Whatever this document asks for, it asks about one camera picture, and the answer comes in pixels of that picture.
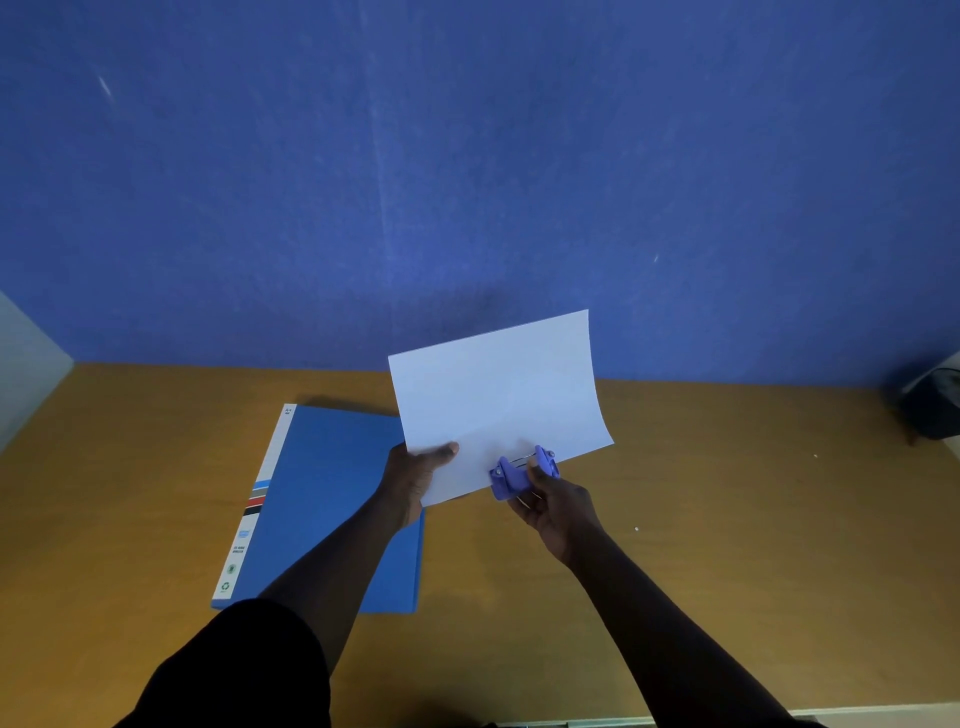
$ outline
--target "blue folder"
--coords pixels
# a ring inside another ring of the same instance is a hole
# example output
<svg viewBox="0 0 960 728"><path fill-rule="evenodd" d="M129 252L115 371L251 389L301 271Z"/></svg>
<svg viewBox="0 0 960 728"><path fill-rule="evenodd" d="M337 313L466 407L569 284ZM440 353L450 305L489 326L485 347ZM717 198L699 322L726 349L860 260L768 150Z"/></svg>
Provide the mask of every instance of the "blue folder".
<svg viewBox="0 0 960 728"><path fill-rule="evenodd" d="M285 404L213 594L222 609L257 596L373 493L397 417ZM423 515L397 533L361 612L417 611Z"/></svg>

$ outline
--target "small white speck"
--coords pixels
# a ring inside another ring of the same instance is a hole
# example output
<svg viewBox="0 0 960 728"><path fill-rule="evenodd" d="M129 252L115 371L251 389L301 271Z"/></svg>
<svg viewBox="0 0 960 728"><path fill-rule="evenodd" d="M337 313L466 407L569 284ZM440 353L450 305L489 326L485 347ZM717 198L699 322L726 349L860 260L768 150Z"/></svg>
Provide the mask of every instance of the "small white speck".
<svg viewBox="0 0 960 728"><path fill-rule="evenodd" d="M113 94L110 93L110 87L107 85L107 82L104 81L104 77L97 76L97 79L100 81L100 88L104 90L104 93L106 93L107 98L109 98L110 101L113 101Z"/></svg>

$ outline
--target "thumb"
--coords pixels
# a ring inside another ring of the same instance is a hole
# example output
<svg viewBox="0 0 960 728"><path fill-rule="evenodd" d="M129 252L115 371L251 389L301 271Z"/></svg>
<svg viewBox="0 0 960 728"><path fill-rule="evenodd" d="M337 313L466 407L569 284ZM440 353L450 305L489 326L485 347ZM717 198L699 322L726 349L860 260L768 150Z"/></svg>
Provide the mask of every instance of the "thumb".
<svg viewBox="0 0 960 728"><path fill-rule="evenodd" d="M537 457L534 455L527 458L527 477L530 478L531 483L545 493L552 491L554 484L557 482L557 478L550 477L540 468L537 464Z"/></svg>
<svg viewBox="0 0 960 728"><path fill-rule="evenodd" d="M430 471L437 470L440 466L446 465L454 457L457 456L457 453L460 451L460 445L457 443L447 443L446 445L431 450L430 452L424 452L420 458L422 463L430 469Z"/></svg>

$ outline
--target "hand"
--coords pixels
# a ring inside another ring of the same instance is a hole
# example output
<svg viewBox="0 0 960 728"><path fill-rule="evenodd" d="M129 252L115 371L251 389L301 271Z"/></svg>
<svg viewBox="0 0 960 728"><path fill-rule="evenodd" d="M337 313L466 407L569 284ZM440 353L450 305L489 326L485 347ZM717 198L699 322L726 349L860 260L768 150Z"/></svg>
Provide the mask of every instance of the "hand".
<svg viewBox="0 0 960 728"><path fill-rule="evenodd" d="M403 514L400 528L420 517L420 511L423 510L420 499L430 487L433 472L450 462L459 451L460 446L456 443L447 443L442 448L420 455L411 455L406 443L400 443L390 450L375 496L400 509Z"/></svg>
<svg viewBox="0 0 960 728"><path fill-rule="evenodd" d="M533 457L527 461L527 476L534 484L533 489L507 502L527 525L537 529L546 549L562 564L570 566L572 543L577 534L592 528L603 531L590 493L562 478L550 477Z"/></svg>

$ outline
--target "finger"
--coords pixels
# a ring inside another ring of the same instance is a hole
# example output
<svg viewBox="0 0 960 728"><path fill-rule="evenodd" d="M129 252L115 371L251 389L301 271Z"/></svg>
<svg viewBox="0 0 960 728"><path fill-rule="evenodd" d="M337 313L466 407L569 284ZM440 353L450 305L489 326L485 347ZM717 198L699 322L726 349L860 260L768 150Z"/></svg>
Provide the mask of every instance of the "finger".
<svg viewBox="0 0 960 728"><path fill-rule="evenodd" d="M447 443L441 448L430 452L424 452L420 455L420 460L431 471L437 470L441 465L446 465L460 451L460 445L457 443Z"/></svg>
<svg viewBox="0 0 960 728"><path fill-rule="evenodd" d="M507 501L511 510L523 519L523 522L529 526L537 527L537 512L530 510L526 504L518 497L512 497Z"/></svg>
<svg viewBox="0 0 960 728"><path fill-rule="evenodd" d="M536 488L532 488L525 493L520 494L523 498L523 504L527 506L531 511L535 513L546 513L547 502L546 502L546 493L543 491L538 491Z"/></svg>
<svg viewBox="0 0 960 728"><path fill-rule="evenodd" d="M557 482L557 478L550 477L540 469L540 466L537 464L537 458L533 455L527 459L527 477L530 478L530 482L534 484L534 487L539 488L544 493L550 493L550 491L553 490L554 484Z"/></svg>

